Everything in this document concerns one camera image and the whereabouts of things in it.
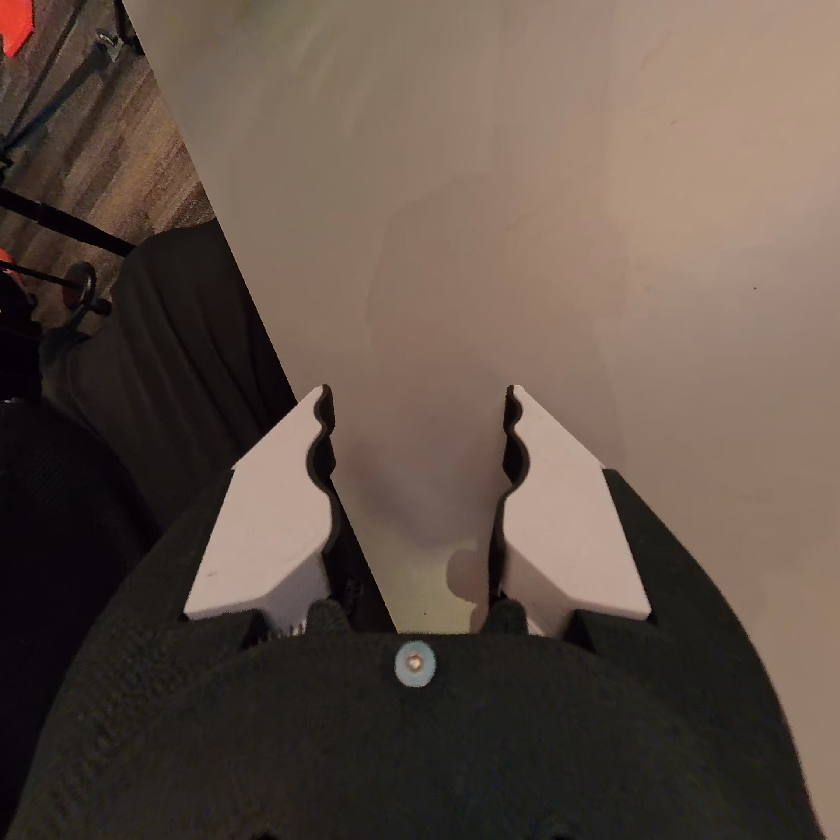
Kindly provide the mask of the black tripod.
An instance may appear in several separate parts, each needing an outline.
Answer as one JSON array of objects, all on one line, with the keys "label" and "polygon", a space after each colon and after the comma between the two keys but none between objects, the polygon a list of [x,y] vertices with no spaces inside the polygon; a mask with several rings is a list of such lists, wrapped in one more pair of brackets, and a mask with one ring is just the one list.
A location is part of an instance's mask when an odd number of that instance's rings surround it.
[{"label": "black tripod", "polygon": [[[135,249],[135,245],[130,242],[111,235],[87,221],[51,205],[20,196],[5,187],[1,188],[1,208],[25,217],[48,231],[71,238],[83,245],[107,251],[123,259]],[[2,260],[1,268],[6,275],[14,273],[60,287],[63,290],[64,305],[72,313],[70,322],[73,325],[80,322],[88,313],[107,318],[112,312],[112,304],[100,293],[96,271],[89,264],[72,266],[66,278],[26,268],[9,260]]]}]

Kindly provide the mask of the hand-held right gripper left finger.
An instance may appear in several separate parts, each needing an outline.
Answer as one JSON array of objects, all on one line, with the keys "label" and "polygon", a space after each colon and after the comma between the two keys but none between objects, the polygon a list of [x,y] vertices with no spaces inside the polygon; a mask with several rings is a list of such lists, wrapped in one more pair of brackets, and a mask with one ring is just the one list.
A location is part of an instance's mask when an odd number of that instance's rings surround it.
[{"label": "hand-held right gripper left finger", "polygon": [[277,634],[305,630],[310,605],[332,593],[334,425],[332,392],[319,385],[235,464],[185,601],[189,620],[256,611]]}]

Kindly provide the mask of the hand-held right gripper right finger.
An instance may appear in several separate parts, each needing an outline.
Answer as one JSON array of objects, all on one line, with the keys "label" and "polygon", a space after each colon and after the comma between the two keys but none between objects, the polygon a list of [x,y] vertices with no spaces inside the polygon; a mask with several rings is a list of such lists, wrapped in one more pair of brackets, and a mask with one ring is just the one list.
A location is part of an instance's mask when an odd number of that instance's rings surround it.
[{"label": "hand-held right gripper right finger", "polygon": [[520,385],[507,389],[490,604],[524,609],[530,635],[561,637],[579,610],[646,621],[652,607],[605,468]]}]

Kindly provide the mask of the orange traffic cone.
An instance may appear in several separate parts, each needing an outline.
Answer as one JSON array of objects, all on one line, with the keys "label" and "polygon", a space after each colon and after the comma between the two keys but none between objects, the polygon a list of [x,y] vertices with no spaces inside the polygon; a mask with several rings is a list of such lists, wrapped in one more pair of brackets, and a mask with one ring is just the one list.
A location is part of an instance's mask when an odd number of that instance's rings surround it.
[{"label": "orange traffic cone", "polygon": [[34,31],[32,1],[1,0],[1,40],[6,57],[15,58]]}]

